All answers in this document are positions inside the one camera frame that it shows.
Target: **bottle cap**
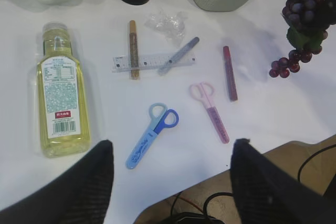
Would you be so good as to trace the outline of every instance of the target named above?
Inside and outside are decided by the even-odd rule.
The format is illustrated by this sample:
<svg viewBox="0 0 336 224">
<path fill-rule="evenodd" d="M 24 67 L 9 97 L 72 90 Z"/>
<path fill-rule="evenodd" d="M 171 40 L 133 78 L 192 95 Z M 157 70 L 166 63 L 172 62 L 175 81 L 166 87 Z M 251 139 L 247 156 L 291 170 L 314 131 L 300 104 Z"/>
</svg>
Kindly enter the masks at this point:
<svg viewBox="0 0 336 224">
<path fill-rule="evenodd" d="M 47 32 L 49 30 L 53 30 L 53 29 L 63 29 L 65 31 L 67 31 L 68 27 L 61 22 L 49 22 L 49 23 L 46 23 L 43 26 L 42 32 L 44 34 L 45 32 Z"/>
</svg>

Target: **glitter glue pen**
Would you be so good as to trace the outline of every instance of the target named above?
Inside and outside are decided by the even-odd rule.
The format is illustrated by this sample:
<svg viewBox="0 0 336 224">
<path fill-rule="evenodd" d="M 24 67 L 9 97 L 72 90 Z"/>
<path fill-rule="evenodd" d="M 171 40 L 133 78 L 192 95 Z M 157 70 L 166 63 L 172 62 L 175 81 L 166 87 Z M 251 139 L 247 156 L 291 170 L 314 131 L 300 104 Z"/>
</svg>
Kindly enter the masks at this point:
<svg viewBox="0 0 336 224">
<path fill-rule="evenodd" d="M 233 75 L 231 54 L 228 46 L 223 47 L 223 53 L 224 53 L 227 87 L 229 89 L 229 97 L 230 100 L 234 102 L 238 100 L 238 95 L 237 95 L 235 77 Z"/>
</svg>

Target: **plastic bottle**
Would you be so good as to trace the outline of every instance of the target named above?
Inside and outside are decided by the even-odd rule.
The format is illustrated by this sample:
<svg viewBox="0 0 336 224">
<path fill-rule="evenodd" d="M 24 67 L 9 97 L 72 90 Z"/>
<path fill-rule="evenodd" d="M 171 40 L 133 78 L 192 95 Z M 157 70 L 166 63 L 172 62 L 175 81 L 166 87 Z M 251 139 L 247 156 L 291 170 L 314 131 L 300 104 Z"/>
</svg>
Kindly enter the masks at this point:
<svg viewBox="0 0 336 224">
<path fill-rule="evenodd" d="M 67 26 L 43 27 L 44 59 L 37 65 L 40 141 L 47 157 L 86 151 L 90 129 L 83 75 L 72 56 Z"/>
</svg>

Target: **clear plastic wrapper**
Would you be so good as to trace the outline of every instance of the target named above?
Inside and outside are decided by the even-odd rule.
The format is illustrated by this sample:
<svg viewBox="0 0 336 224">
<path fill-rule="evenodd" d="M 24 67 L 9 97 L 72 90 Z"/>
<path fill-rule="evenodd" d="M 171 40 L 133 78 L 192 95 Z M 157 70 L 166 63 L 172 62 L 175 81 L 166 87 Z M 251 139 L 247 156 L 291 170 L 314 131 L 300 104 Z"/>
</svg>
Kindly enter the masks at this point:
<svg viewBox="0 0 336 224">
<path fill-rule="evenodd" d="M 145 26 L 164 34 L 166 39 L 178 48 L 184 39 L 186 19 L 186 14 L 183 12 L 170 16 L 160 10 L 158 14 L 150 14 Z"/>
</svg>

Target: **white tabletop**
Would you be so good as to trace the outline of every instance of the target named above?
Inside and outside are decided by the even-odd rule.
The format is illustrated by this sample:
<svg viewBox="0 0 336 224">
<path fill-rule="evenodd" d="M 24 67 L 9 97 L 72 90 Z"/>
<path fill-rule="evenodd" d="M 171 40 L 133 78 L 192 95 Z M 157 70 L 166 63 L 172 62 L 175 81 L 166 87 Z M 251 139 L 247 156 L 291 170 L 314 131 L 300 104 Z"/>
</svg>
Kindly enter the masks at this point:
<svg viewBox="0 0 336 224">
<path fill-rule="evenodd" d="M 41 59 L 41 29 L 49 21 L 71 28 L 82 63 L 93 145 L 113 142 L 115 175 L 105 223 L 133 223 L 148 206 L 219 174 L 230 165 L 234 140 L 241 137 L 264 153 L 290 141 L 320 142 L 336 132 L 335 28 L 323 52 L 288 79 L 268 76 L 273 60 L 292 49 L 280 12 L 286 0 L 250 0 L 235 12 L 211 13 L 191 0 L 150 0 L 131 6 L 120 0 L 83 0 L 77 6 L 24 9 L 0 3 L 0 209 L 30 195 L 67 170 L 84 154 L 45 158 L 39 147 L 36 63 Z M 140 81 L 113 73 L 114 56 L 128 53 L 127 25 L 137 23 L 140 54 L 174 52 L 164 36 L 146 28 L 149 13 L 183 11 L 185 39 L 195 36 L 197 64 L 159 77 L 141 71 Z M 230 102 L 223 69 L 223 46 L 230 46 L 238 98 Z M 224 145 L 201 103 L 188 87 L 207 81 L 231 142 Z M 164 130 L 134 170 L 125 161 L 150 123 L 148 108 L 163 102 L 180 122 Z"/>
</svg>

